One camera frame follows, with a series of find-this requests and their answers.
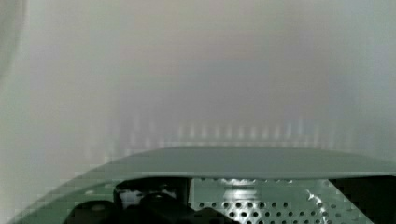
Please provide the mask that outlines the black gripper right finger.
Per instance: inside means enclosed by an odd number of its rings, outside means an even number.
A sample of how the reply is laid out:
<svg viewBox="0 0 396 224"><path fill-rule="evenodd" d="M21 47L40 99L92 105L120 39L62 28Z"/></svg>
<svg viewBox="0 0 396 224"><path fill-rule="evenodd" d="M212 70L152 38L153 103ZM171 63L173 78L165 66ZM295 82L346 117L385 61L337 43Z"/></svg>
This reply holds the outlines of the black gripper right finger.
<svg viewBox="0 0 396 224"><path fill-rule="evenodd" d="M395 224L394 176L340 178L330 182L374 224Z"/></svg>

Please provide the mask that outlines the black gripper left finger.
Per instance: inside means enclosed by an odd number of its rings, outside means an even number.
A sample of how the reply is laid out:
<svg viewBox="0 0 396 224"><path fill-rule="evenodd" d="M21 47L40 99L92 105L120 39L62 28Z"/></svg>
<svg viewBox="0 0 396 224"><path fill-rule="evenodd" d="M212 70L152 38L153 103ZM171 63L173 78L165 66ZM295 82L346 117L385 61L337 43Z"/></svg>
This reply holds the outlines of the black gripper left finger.
<svg viewBox="0 0 396 224"><path fill-rule="evenodd" d="M189 205L191 180L149 177L127 180L113 189L113 200L76 205L64 224L240 224L221 212Z"/></svg>

